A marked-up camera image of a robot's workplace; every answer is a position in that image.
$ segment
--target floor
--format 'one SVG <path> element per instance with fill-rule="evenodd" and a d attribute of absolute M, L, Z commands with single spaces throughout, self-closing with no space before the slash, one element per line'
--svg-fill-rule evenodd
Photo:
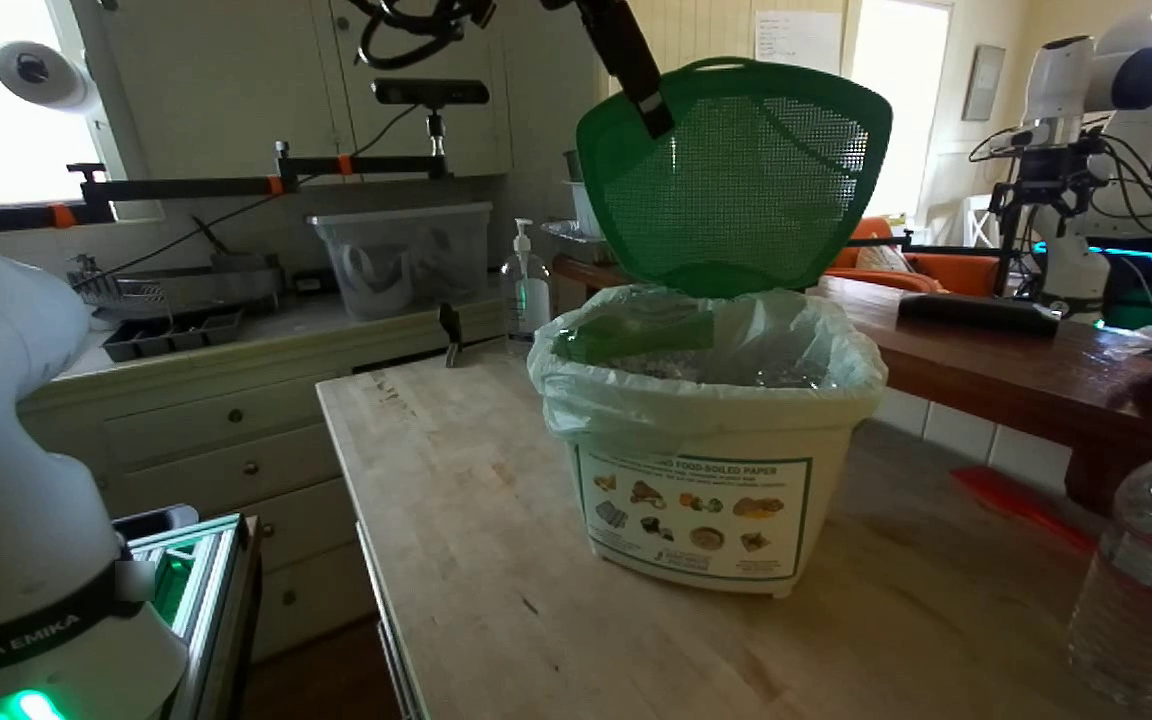
<path fill-rule="evenodd" d="M 373 623 L 351 623 L 247 676 L 238 720 L 401 720 Z"/>

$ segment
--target plastic bag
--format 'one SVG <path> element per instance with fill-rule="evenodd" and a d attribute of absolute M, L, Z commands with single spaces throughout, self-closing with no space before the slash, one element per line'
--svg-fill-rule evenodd
<path fill-rule="evenodd" d="M 694 299 L 626 284 L 544 325 L 526 378 L 546 429 L 562 435 L 854 426 L 874 407 L 889 370 L 822 295 Z"/>

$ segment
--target white plastic bucket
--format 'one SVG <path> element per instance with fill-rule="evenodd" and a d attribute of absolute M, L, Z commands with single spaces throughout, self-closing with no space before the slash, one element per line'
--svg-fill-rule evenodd
<path fill-rule="evenodd" d="M 598 294 L 550 320 L 526 361 L 544 421 L 574 458 L 582 532 L 604 560 L 656 581 L 786 597 L 814 547 L 850 429 L 880 402 L 880 352 L 833 303 L 762 294 L 705 303 L 714 307 L 705 320 L 714 349 L 699 366 L 813 366 L 802 383 L 814 389 L 642 378 L 562 357 L 570 332 L 609 316 L 653 337 L 653 320 L 631 316 L 642 294 Z M 667 337 L 653 339 L 687 344 L 683 325 L 670 316 Z"/>

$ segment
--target wooden table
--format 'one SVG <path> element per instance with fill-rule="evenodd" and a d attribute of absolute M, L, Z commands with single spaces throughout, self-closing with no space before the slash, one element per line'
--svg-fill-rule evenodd
<path fill-rule="evenodd" d="M 1116 484 L 1152 462 L 1152 366 L 1107 361 L 1113 332 L 1057 337 L 962 325 L 897 325 L 903 294 L 822 281 L 822 295 L 882 349 L 889 383 L 1070 447 L 1063 494 L 1107 514 Z"/>
<path fill-rule="evenodd" d="M 447 720 L 1125 718 L 1063 664 L 1083 555 L 976 507 L 955 458 L 862 426 L 786 600 L 590 555 L 518 361 L 319 383 L 401 676 Z"/>

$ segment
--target bucket label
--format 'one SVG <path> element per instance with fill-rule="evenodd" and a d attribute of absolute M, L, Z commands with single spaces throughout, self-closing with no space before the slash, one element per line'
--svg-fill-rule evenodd
<path fill-rule="evenodd" d="M 587 538 L 635 564 L 712 581 L 792 581 L 813 462 L 714 462 L 574 447 Z"/>

